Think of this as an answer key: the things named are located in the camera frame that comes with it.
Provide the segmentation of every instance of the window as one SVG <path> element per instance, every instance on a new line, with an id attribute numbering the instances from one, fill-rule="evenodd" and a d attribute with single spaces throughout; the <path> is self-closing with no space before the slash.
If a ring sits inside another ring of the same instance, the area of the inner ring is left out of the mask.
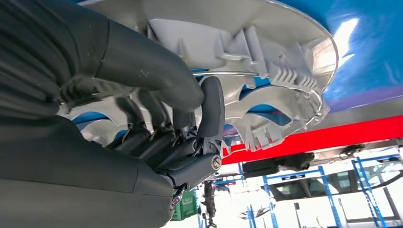
<path id="1" fill-rule="evenodd" d="M 373 188 L 389 184 L 403 175 L 403 165 L 400 161 L 381 163 L 364 168 L 370 185 Z M 332 194 L 352 193 L 361 190 L 354 170 L 327 175 L 329 190 Z M 326 195 L 322 178 L 298 179 L 270 186 L 274 198 L 281 200 L 296 200 Z"/>
<path id="2" fill-rule="evenodd" d="M 270 189 L 277 201 L 296 200 L 307 197 L 304 188 L 299 181 L 274 184 L 270 187 Z"/>
<path id="3" fill-rule="evenodd" d="M 400 170 L 403 170 L 403 165 L 400 161 L 394 161 L 366 167 L 364 170 L 366 176 L 368 177 L 369 185 L 371 185 L 373 188 L 376 188 L 378 185 L 383 184 L 399 175 Z"/>

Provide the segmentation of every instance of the car window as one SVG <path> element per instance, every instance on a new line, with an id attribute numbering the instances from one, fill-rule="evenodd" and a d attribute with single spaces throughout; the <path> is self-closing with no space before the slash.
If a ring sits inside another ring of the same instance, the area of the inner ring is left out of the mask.
<path id="1" fill-rule="evenodd" d="M 299 181 L 274 184 L 270 189 L 272 189 L 276 200 L 295 200 L 307 197 Z"/>
<path id="2" fill-rule="evenodd" d="M 315 196 L 325 196 L 326 191 L 323 185 L 322 179 L 319 178 L 309 178 L 307 179 L 307 184 L 309 186 L 309 192 L 311 193 L 312 197 Z"/>
<path id="3" fill-rule="evenodd" d="M 347 193 L 352 190 L 350 175 L 354 175 L 354 173 L 348 171 L 339 172 L 328 175 L 327 179 L 329 180 L 329 184 L 337 189 L 337 193 Z"/>
<path id="4" fill-rule="evenodd" d="M 366 167 L 364 170 L 370 186 L 375 188 L 399 175 L 400 170 L 403 170 L 403 165 L 400 161 L 394 161 Z"/>

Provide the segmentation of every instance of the screw head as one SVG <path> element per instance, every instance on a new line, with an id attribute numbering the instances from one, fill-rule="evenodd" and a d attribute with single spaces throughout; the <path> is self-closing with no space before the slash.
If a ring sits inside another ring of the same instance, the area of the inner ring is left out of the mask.
<path id="1" fill-rule="evenodd" d="M 175 198 L 172 200 L 172 204 L 173 204 L 174 206 L 178 205 L 178 203 L 180 203 L 180 202 L 181 202 L 181 198 L 180 198 L 180 197 L 175 197 Z"/>
<path id="2" fill-rule="evenodd" d="M 214 170 L 219 170 L 219 169 L 221 168 L 221 165 L 222 165 L 222 159 L 221 159 L 221 157 L 218 156 L 218 155 L 215 155 L 215 156 L 213 157 L 213 159 L 211 160 L 211 167 L 212 167 Z"/>

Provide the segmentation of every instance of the black plastic part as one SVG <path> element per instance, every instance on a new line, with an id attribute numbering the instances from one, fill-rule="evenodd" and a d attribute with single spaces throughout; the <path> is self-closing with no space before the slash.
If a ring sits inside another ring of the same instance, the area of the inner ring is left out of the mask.
<path id="1" fill-rule="evenodd" d="M 294 203 L 295 210 L 299 210 L 299 203 Z"/>
<path id="2" fill-rule="evenodd" d="M 123 142 L 124 135 L 115 138 L 110 144 L 108 144 L 105 148 L 110 150 L 115 150 L 118 146 L 120 146 Z"/>
<path id="3" fill-rule="evenodd" d="M 159 228 L 172 216 L 172 197 L 146 192 L 152 188 L 123 193 L 5 179 L 0 186 L 2 228 Z"/>
<path id="4" fill-rule="evenodd" d="M 96 77 L 155 91 L 170 107 L 187 112 L 199 107 L 204 98 L 196 78 L 176 54 L 113 21 Z"/>
<path id="5" fill-rule="evenodd" d="M 95 76 L 107 46 L 108 19 L 68 0 L 2 0 L 0 21 L 0 116 L 51 117 L 60 87 Z"/>
<path id="6" fill-rule="evenodd" d="M 170 150 L 163 151 L 161 154 L 159 154 L 158 167 L 164 166 L 177 158 L 182 158 L 193 154 L 193 142 L 194 140 L 190 139 L 172 147 Z"/>
<path id="7" fill-rule="evenodd" d="M 205 98 L 202 103 L 203 118 L 198 129 L 198 136 L 213 137 L 222 140 L 225 124 L 224 94 L 222 92 L 221 82 L 215 77 L 206 78 L 201 89 Z"/>
<path id="8" fill-rule="evenodd" d="M 151 120 L 156 128 L 166 127 L 171 123 L 169 115 L 162 102 L 152 93 L 140 89 L 138 98 L 144 107 L 150 112 Z"/>
<path id="9" fill-rule="evenodd" d="M 118 97 L 115 102 L 119 109 L 126 114 L 129 124 L 143 125 L 145 127 L 141 110 L 130 97 Z"/>
<path id="10" fill-rule="evenodd" d="M 313 158 L 313 153 L 301 153 L 277 158 L 268 158 L 244 163 L 242 164 L 242 170 L 245 178 L 275 174 L 279 171 L 279 166 L 294 171 L 302 171 L 309 168 L 309 162 L 312 161 Z"/>
<path id="11" fill-rule="evenodd" d="M 188 185 L 187 190 L 190 190 L 216 172 L 211 166 L 211 161 L 215 155 L 208 153 L 200 157 L 183 158 L 181 161 L 165 165 L 162 170 L 171 177 L 175 186 L 186 183 Z"/>
<path id="12" fill-rule="evenodd" d="M 147 129 L 137 129 L 134 133 L 130 133 L 124 142 L 122 142 L 123 139 L 119 139 L 120 145 L 115 147 L 115 150 L 124 154 L 130 154 L 136 149 L 141 148 L 144 143 L 147 143 L 150 136 L 151 134 Z"/>
<path id="13" fill-rule="evenodd" d="M 133 148 L 130 155 L 139 158 L 148 164 L 148 160 L 155 155 L 167 150 L 172 145 L 175 136 L 173 132 L 165 132 L 152 141 L 143 143 L 141 147 Z"/>
<path id="14" fill-rule="evenodd" d="M 184 112 L 178 109 L 173 109 L 172 114 L 173 128 L 175 130 L 180 130 L 185 127 L 196 125 L 194 119 L 194 113 Z"/>
<path id="15" fill-rule="evenodd" d="M 69 120 L 1 119 L 0 131 L 1 227 L 154 228 L 169 220 L 172 185 L 141 160 L 86 141 Z"/>

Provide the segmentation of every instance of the metal frame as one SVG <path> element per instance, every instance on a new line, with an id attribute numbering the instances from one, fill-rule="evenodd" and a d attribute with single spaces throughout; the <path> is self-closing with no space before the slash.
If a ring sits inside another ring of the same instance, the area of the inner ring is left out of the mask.
<path id="1" fill-rule="evenodd" d="M 386 221 L 385 221 L 384 217 L 382 216 L 381 211 L 378 207 L 378 204 L 376 202 L 376 199 L 375 199 L 373 191 L 372 191 L 372 187 L 369 184 L 369 179 L 365 173 L 365 169 L 364 169 L 362 163 L 366 162 L 366 161 L 384 160 L 384 159 L 399 158 L 399 157 L 401 157 L 400 154 L 392 154 L 392 155 L 385 155 L 385 156 L 366 158 L 366 159 L 360 159 L 359 157 L 357 157 L 356 160 L 352 161 L 355 175 L 357 176 L 361 190 L 362 190 L 363 194 L 365 195 L 369 210 L 371 211 L 372 220 L 374 221 L 374 224 L 377 228 L 380 228 L 380 227 L 386 228 L 387 225 L 386 225 Z"/>
<path id="2" fill-rule="evenodd" d="M 245 178 L 243 176 L 243 170 L 242 170 L 242 164 L 238 163 L 238 169 L 239 169 L 239 173 L 240 173 L 240 178 L 237 179 L 233 179 L 233 180 L 221 180 L 221 181 L 216 181 L 214 182 L 214 185 L 218 185 L 218 184 L 229 184 L 229 183 L 233 183 L 236 181 L 242 181 L 242 185 L 243 187 L 246 187 L 246 182 L 245 182 Z M 253 214 L 253 207 L 252 205 L 249 205 L 246 207 L 246 213 L 248 215 L 248 220 L 249 220 L 249 227 L 250 228 L 256 228 L 256 222 L 255 222 L 255 216 Z"/>
<path id="3" fill-rule="evenodd" d="M 321 175 L 321 178 L 323 180 L 323 185 L 325 186 L 326 195 L 327 195 L 327 197 L 329 199 L 330 207 L 332 209 L 333 216 L 335 218 L 336 226 L 339 227 L 339 228 L 342 228 L 343 226 L 342 226 L 340 217 L 338 215 L 338 212 L 337 212 L 337 209 L 336 209 L 336 206 L 335 206 L 335 202 L 333 200 L 333 196 L 332 196 L 332 194 L 330 192 L 329 182 L 327 180 L 327 176 L 325 175 L 325 172 L 324 172 L 322 166 L 318 166 L 317 170 L 301 171 L 301 172 L 295 172 L 295 173 L 292 173 L 292 174 L 283 174 L 283 175 L 277 175 L 277 176 L 272 176 L 272 177 L 263 176 L 264 189 L 267 192 L 267 194 L 269 196 L 271 196 L 271 191 L 270 191 L 269 184 L 267 183 L 267 180 L 275 179 L 275 178 L 291 177 L 291 176 L 296 176 L 296 175 L 304 175 L 304 174 L 315 173 L 315 172 L 319 172 L 320 175 Z M 270 215 L 271 215 L 271 221 L 273 223 L 273 228 L 278 228 L 276 214 L 274 213 L 274 207 L 273 207 L 272 202 L 270 202 L 269 207 L 270 207 Z"/>

